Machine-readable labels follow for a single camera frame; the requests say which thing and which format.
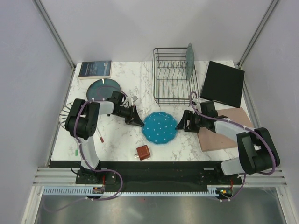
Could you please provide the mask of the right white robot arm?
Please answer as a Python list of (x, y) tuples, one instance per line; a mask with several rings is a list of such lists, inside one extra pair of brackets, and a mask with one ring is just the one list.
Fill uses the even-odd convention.
[(266, 128), (250, 128), (226, 116), (220, 116), (212, 101), (200, 103), (200, 111), (193, 102), (191, 106), (194, 111), (184, 110), (183, 117), (176, 126), (177, 130), (199, 133), (201, 128), (206, 128), (237, 143), (239, 157), (221, 162), (220, 168), (214, 171), (214, 178), (218, 183), (226, 183), (235, 174), (274, 173), (280, 160)]

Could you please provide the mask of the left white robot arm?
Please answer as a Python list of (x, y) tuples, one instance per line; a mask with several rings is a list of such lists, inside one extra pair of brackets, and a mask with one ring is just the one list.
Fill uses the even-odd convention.
[(125, 105), (126, 95), (113, 91), (104, 101), (75, 99), (66, 118), (64, 128), (78, 143), (81, 164), (76, 174), (76, 184), (98, 184), (103, 178), (93, 136), (100, 115), (124, 118), (127, 125), (143, 127), (135, 104)]

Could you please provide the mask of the wire dish rack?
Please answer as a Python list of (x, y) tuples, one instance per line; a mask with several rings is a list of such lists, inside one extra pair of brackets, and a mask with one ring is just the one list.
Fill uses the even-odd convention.
[(186, 79), (186, 51), (187, 47), (153, 49), (153, 97), (158, 106), (189, 105), (189, 94), (199, 93), (195, 65), (190, 80)]

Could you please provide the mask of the blue polka dot plate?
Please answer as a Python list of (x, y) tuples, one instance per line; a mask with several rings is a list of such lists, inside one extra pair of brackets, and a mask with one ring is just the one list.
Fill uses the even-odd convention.
[(154, 144), (167, 144), (177, 135), (177, 121), (165, 112), (153, 112), (144, 120), (142, 133), (147, 141)]

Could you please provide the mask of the grey-green round plate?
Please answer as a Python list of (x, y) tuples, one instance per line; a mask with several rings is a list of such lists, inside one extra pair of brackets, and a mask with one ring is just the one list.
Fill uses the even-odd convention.
[(194, 70), (194, 60), (195, 60), (195, 55), (193, 51), (192, 44), (189, 43), (186, 51), (186, 56), (185, 56), (185, 72), (186, 72), (186, 79), (190, 80), (193, 70)]

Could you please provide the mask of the dark teal floral plate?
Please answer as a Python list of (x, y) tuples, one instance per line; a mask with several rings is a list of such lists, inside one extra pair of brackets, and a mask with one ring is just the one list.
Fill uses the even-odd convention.
[(100, 79), (88, 87), (86, 97), (88, 100), (102, 101), (110, 98), (113, 91), (119, 91), (120, 89), (120, 85), (115, 80)]

